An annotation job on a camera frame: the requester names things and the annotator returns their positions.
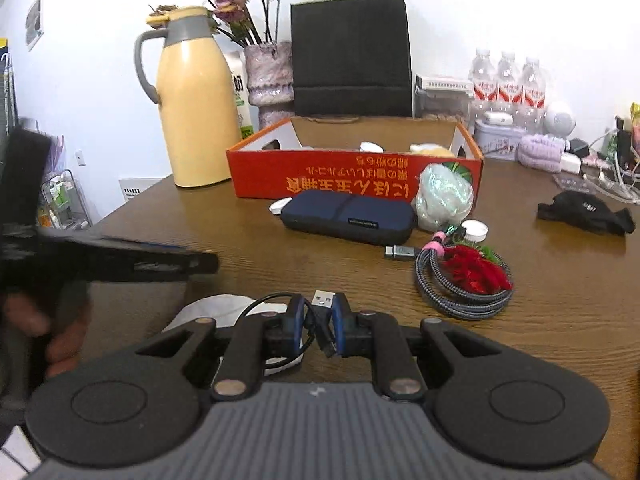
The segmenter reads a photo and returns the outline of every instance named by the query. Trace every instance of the plastic bag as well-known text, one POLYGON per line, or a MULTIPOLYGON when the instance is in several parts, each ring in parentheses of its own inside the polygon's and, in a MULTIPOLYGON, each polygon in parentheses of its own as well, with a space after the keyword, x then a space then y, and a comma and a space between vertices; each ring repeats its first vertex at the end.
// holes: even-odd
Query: plastic bag
POLYGON ((420 174, 415 197, 418 227, 437 231, 448 224, 458 225, 471 212, 474 190, 462 176, 442 164, 430 164, 420 174))

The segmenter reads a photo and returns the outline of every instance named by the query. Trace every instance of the usb connector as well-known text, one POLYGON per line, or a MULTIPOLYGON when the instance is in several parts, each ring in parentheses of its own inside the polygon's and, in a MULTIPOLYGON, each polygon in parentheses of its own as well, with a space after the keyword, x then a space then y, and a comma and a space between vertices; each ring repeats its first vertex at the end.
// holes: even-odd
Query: usb connector
POLYGON ((314 294, 314 300, 311 302, 314 306, 324 306, 331 309, 334 303, 334 293, 327 292, 326 290, 316 290, 314 294))
POLYGON ((388 245, 385 247, 385 258, 390 260, 415 260, 420 254, 417 247, 407 247, 404 245, 388 245))
POLYGON ((315 320, 314 333, 320 349, 327 357, 335 354, 334 336, 329 329, 332 304, 334 304, 334 294, 332 292, 316 290, 311 302, 311 311, 315 320))

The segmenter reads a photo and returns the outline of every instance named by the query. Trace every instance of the wooden table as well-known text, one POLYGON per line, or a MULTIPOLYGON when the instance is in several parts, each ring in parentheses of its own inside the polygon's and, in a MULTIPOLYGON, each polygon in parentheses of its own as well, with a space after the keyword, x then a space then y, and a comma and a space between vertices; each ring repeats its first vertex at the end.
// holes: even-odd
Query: wooden table
MULTIPOLYGON (((596 462, 616 478, 631 479, 638 463, 640 414, 640 234, 595 235, 537 221, 537 204, 551 202, 558 192, 549 174, 487 161, 474 217, 489 226, 488 244, 513 270, 515 294, 499 316, 465 326, 596 383, 611 409, 596 462)), ((192 294, 257 298, 278 290, 311 295, 323 289, 346 293, 354 310, 383 310, 402 324, 417 325, 434 316, 415 290, 409 263, 383 259, 379 247, 286 230, 268 212, 268 203, 236 198, 230 182, 180 190, 169 177, 96 228, 109 235, 216 251, 220 272, 210 283, 198 282, 192 294)), ((616 202, 610 206, 622 208, 616 202)), ((638 208, 631 207, 638 221, 638 208)), ((409 244, 418 246, 428 238, 415 231, 409 244)), ((140 312, 131 304, 108 314, 97 312, 100 323, 92 327, 88 344, 106 351, 134 342, 148 335, 145 319, 157 327, 159 316, 168 319, 171 314, 153 307, 140 312), (137 328, 118 332, 114 340, 114 327, 134 317, 137 328)), ((287 379, 369 377, 366 360, 326 360, 314 348, 302 370, 287 379)))

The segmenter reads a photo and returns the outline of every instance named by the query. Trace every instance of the round pad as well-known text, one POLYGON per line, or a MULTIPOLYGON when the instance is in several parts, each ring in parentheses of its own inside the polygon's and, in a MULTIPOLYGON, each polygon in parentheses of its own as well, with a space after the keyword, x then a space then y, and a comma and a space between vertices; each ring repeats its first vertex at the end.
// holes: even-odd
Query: round pad
POLYGON ((519 352, 463 360, 438 392, 434 414, 462 451, 522 469, 592 458, 609 425, 594 384, 519 352))
POLYGON ((71 400, 74 413, 95 424, 124 422, 139 414, 145 405, 145 391, 135 384, 121 381, 88 384, 71 400))
POLYGON ((560 392, 534 381, 513 381, 496 386, 489 402, 498 415, 524 424, 549 422, 564 410, 564 397, 560 392))
POLYGON ((38 388, 26 422, 38 450, 62 462, 115 468, 146 462, 193 432, 198 396, 179 368, 153 357, 112 358, 38 388))

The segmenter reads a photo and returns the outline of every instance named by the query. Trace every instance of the yellow thermos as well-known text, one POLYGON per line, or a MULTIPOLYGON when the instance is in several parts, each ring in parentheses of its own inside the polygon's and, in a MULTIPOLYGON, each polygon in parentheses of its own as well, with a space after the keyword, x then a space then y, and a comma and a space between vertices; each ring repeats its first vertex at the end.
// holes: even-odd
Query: yellow thermos
POLYGON ((205 7, 183 7, 147 23, 159 25, 136 40, 142 88, 160 108, 174 182, 207 186, 230 177, 225 150, 241 139, 229 66, 211 35, 205 7), (156 86, 142 67, 142 43, 164 38, 156 86))

